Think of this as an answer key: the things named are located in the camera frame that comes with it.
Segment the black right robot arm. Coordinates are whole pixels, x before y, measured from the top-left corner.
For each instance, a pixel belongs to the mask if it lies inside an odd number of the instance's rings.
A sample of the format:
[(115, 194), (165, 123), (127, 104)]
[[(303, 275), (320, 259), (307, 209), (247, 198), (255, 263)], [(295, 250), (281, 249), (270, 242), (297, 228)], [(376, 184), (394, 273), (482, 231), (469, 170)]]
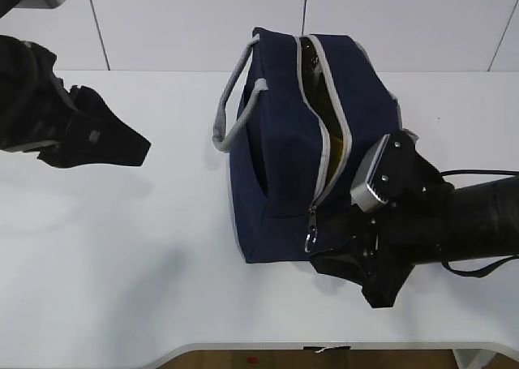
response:
[(372, 213), (352, 207), (331, 232), (339, 245), (315, 253), (316, 272), (360, 285), (373, 308), (389, 308), (414, 267), (441, 264), (483, 278), (518, 257), (518, 178), (470, 187), (424, 187)]

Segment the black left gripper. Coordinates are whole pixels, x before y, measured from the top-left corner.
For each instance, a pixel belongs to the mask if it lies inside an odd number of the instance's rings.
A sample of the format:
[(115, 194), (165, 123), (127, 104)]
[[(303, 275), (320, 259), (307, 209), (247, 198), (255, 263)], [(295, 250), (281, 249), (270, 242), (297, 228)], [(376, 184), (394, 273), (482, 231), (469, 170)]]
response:
[(138, 167), (151, 142), (118, 118), (94, 89), (74, 85), (69, 97), (74, 110), (58, 143), (41, 148), (37, 158), (58, 169), (108, 164)]

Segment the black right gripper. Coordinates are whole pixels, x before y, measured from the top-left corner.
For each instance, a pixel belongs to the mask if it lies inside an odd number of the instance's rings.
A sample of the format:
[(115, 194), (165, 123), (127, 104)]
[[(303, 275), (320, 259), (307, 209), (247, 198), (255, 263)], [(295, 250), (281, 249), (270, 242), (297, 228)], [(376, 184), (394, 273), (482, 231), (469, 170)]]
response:
[(319, 274), (360, 285), (372, 308), (390, 308), (414, 269), (397, 248), (405, 222), (399, 208), (367, 213), (354, 204), (321, 211), (320, 247), (340, 248), (317, 252), (309, 261)]

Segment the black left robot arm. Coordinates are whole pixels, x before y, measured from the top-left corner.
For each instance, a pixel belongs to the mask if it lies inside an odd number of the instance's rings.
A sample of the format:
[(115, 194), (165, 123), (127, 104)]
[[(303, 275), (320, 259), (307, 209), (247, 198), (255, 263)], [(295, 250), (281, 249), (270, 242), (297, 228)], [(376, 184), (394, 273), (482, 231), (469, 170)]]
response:
[(59, 169), (138, 167), (150, 142), (125, 124), (92, 88), (65, 88), (56, 55), (34, 42), (1, 38), (1, 149), (34, 152)]

